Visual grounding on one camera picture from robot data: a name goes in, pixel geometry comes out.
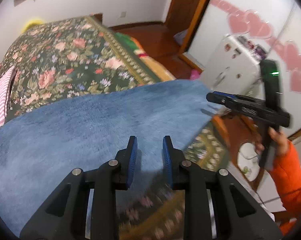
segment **wall outlet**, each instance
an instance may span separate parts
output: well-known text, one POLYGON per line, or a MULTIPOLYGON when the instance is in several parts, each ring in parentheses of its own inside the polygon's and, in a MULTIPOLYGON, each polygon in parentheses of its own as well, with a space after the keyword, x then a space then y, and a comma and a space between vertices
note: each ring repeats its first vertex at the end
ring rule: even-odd
POLYGON ((125 18, 126 17, 126 12, 121 12, 119 15, 120 18, 125 18))

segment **wooden door frame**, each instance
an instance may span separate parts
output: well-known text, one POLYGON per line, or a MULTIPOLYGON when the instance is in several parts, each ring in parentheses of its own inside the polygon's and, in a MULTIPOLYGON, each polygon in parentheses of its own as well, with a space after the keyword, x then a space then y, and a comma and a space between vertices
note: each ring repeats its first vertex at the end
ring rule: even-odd
POLYGON ((172 16, 174 3, 175 3, 175 0, 171 0, 171 3, 170 3, 170 5, 169 5, 169 11, 168 11, 168 13, 167 13, 167 17, 166 17, 166 20, 165 20, 165 23, 164 23, 164 25, 165 25, 166 27, 167 27, 167 25, 168 25, 168 21, 169 21, 170 17, 172 16))
POLYGON ((186 52, 188 50, 208 5, 209 5, 209 0, 200 0, 198 2, 197 8, 194 13, 194 17, 188 28, 188 32, 183 40, 182 46, 180 47, 180 49, 178 51, 178 57, 181 60, 183 60, 184 62, 186 62, 188 65, 190 65, 192 68, 198 70, 200 73, 203 70, 200 69, 195 63, 193 63, 188 57, 186 57, 184 55, 184 52, 186 52))

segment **wooden door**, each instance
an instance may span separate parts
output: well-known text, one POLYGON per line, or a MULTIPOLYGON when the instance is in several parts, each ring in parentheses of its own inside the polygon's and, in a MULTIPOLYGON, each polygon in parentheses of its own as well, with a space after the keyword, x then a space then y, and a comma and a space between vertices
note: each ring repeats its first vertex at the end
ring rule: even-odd
POLYGON ((172 34, 188 29, 199 0, 172 0, 165 25, 172 34))

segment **yellow object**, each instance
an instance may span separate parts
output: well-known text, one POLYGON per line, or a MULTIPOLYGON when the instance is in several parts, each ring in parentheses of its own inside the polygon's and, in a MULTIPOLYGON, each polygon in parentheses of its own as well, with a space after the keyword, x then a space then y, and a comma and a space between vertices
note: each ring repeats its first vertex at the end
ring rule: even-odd
POLYGON ((36 26, 36 25, 41 25, 44 24, 45 22, 40 20, 40 19, 35 19, 35 20, 30 20, 28 23, 26 23, 26 25, 24 26, 22 33, 24 33, 25 31, 29 30, 30 28, 36 26))

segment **floral blanket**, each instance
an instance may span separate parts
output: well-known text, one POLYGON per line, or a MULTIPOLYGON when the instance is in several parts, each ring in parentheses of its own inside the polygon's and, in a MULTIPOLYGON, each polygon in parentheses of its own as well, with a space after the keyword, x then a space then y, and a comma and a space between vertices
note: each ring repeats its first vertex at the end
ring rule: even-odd
POLYGON ((114 33, 90 17, 38 25, 23 33, 0 72, 15 65, 9 121, 62 98, 110 93, 161 81, 114 33))
MULTIPOLYGON (((160 64, 131 46, 125 44, 123 36, 91 17, 47 23, 26 31, 11 45, 0 68, 0 75, 13 65, 18 69, 6 122, 63 98, 174 79, 160 64)), ((211 122, 184 153, 202 168, 225 167, 227 150, 211 122)), ((155 179, 140 201, 119 214, 120 239, 181 238, 183 216, 183 192, 174 193, 155 179)))

